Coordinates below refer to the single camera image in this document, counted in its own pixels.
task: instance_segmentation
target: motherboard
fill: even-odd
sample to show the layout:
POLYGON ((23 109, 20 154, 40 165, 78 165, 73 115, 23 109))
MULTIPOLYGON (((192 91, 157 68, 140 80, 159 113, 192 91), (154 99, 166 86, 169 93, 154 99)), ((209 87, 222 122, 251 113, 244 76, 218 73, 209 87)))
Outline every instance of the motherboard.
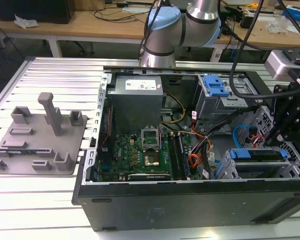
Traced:
POLYGON ((188 134, 117 134, 115 136, 112 160, 99 163, 98 182, 127 181, 131 174, 140 179, 150 176, 167 176, 169 180, 179 180, 191 176, 188 157, 192 149, 188 134), (154 150, 145 145, 155 145, 154 150))

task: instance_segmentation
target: lab floor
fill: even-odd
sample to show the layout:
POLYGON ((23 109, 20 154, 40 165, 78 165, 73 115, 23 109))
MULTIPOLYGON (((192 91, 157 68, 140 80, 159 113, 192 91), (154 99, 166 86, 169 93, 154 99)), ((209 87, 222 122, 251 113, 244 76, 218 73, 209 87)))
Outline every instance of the lab floor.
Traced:
MULTIPOLYGON (((36 57, 51 57, 51 52, 48 44, 44 44, 42 40, 37 39, 12 39, 17 48, 24 56, 36 57)), ((19 68, 23 59, 12 46, 11 42, 4 39, 6 47, 0 50, 0 92, 6 86, 8 81, 19 68)), ((86 50, 86 55, 80 55, 80 48, 72 41, 60 41, 60 47, 65 58, 100 58, 100 59, 137 59, 138 47, 137 44, 122 44, 122 43, 107 43, 95 42, 95 53, 90 53, 89 43, 80 42, 86 50)), ((187 52, 181 57, 181 47, 175 51, 177 61, 198 61, 209 62, 212 54, 212 48, 193 47, 191 52, 187 52)), ((232 49, 227 49, 221 56, 220 62, 232 62, 230 59, 232 49)), ((262 51, 247 51, 245 50, 240 57, 240 63, 264 63, 262 57, 265 53, 262 51)))

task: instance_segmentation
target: workbench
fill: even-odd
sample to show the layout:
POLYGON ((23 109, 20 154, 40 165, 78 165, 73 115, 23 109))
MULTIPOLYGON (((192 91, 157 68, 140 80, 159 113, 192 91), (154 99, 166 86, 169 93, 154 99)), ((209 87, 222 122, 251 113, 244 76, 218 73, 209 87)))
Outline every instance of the workbench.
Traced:
MULTIPOLYGON (((294 5, 300 7, 300 2, 284 1, 286 5, 294 5)), ((104 14, 112 14, 118 12, 118 9, 106 9, 102 11, 104 14)), ((76 11, 69 24, 54 24, 48 22, 39 22, 38 27, 32 27, 23 29, 17 26, 12 21, 0 21, 0 27, 10 38, 21 39, 41 39, 47 40, 52 56, 55 58, 61 58, 62 52, 58 41, 84 41, 91 42, 90 51, 94 52, 93 42, 107 42, 107 43, 122 43, 122 44, 139 44, 144 36, 144 23, 146 21, 147 14, 140 14, 136 16, 141 21, 132 21, 127 23, 113 23, 97 19, 93 16, 93 11, 76 11)), ((128 12, 118 12, 111 16, 105 16, 107 18, 122 18, 129 16, 128 12)), ((266 32, 267 22, 257 21, 251 36, 249 37, 249 43, 264 46, 264 47, 300 47, 300 36, 294 32, 288 32, 287 34, 269 34, 266 32)), ((234 31, 240 38, 244 38, 247 29, 242 29, 239 23, 235 24, 234 31)), ((3 38, 4 34, 0 32, 0 38, 3 38)), ((214 48, 211 62, 218 62, 221 56, 222 50, 226 47, 230 40, 230 36, 222 35, 215 41, 211 48, 214 48)), ((234 44, 231 41, 229 49, 236 47, 238 42, 234 44)), ((245 47, 246 50, 253 50, 253 48, 245 47)))
MULTIPOLYGON (((37 102, 37 98, 41 92, 51 92, 54 95, 54 106, 61 109, 61 114, 81 110, 89 118, 80 146, 79 161, 88 147, 87 137, 97 106, 104 66, 137 65, 136 60, 117 59, 37 57, 25 61, 0 94, 0 139, 12 122, 10 114, 15 106, 27 106, 31 113, 44 114, 43 106, 37 102)), ((222 62, 178 61, 176 65, 203 70, 231 69, 230 63, 222 62)), ((237 69, 257 71, 270 89, 278 83, 273 81, 261 64, 243 63, 237 69)), ((276 225, 96 233, 91 229, 82 208, 71 203, 77 172, 78 165, 74 174, 68 176, 0 175, 0 240, 300 239, 300 212, 276 225)))

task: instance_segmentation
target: green motherboard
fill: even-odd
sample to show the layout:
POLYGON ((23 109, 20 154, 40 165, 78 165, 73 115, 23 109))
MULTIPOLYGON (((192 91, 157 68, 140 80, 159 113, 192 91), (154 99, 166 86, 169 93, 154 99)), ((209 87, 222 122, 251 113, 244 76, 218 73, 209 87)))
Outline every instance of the green motherboard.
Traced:
MULTIPOLYGON (((142 139, 140 134, 117 134, 115 136, 113 147, 113 160, 109 163, 101 163, 99 166, 98 181, 111 182, 121 181, 120 174, 130 173, 149 173, 149 174, 170 174, 171 180, 174 179, 174 169, 170 159, 169 134, 159 136, 159 150, 143 151, 142 141, 145 144, 156 144, 158 142, 156 135, 147 135, 142 139)), ((188 134, 181 136, 183 153, 188 164, 188 154, 192 149, 191 137, 188 134)))

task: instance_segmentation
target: gray robot arm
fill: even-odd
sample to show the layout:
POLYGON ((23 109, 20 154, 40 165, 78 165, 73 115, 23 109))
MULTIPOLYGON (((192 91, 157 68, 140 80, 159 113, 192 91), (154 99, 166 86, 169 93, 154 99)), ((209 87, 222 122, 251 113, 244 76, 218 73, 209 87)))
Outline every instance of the gray robot arm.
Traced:
MULTIPOLYGON (((176 66, 175 47, 203 47, 213 43, 220 32, 217 0, 195 0, 180 14, 177 8, 162 7, 152 25, 140 65, 150 68, 176 66)), ((152 10, 149 23, 154 17, 152 10)))

